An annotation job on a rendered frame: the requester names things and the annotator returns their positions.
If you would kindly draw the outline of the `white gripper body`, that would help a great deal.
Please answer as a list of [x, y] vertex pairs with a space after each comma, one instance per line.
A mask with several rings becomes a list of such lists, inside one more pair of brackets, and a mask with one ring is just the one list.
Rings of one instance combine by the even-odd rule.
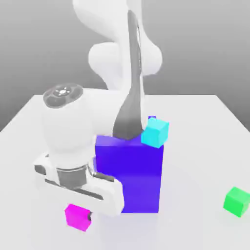
[[113, 182], [86, 175], [87, 183], [78, 190], [69, 190], [47, 180], [42, 174], [35, 174], [35, 183], [40, 195], [65, 205], [74, 204], [92, 213], [108, 216], [120, 215], [124, 208], [121, 182]]

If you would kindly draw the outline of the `small magenta cube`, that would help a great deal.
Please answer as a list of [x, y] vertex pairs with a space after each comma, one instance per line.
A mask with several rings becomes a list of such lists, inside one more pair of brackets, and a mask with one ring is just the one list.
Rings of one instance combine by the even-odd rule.
[[64, 210], [66, 216], [66, 222], [70, 227], [86, 232], [91, 225], [90, 210], [69, 204]]

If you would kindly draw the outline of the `small cyan cube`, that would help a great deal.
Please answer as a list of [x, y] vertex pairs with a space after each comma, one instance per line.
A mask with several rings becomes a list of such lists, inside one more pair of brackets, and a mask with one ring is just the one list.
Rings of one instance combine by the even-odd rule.
[[141, 143], [160, 148], [168, 139], [169, 122], [150, 117], [147, 126], [141, 134]]

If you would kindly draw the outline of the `small green cube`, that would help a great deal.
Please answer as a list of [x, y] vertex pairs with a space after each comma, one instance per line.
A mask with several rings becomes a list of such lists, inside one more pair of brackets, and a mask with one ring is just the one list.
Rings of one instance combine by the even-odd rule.
[[237, 187], [233, 187], [224, 200], [223, 208], [230, 213], [241, 217], [248, 209], [250, 204], [250, 193]]

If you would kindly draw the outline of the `large blue box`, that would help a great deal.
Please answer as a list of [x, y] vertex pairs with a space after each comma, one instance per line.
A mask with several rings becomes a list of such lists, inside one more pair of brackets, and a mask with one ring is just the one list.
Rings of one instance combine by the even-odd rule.
[[97, 136], [98, 172], [118, 179], [123, 185], [124, 213], [158, 213], [164, 148], [141, 143], [141, 138], [123, 140]]

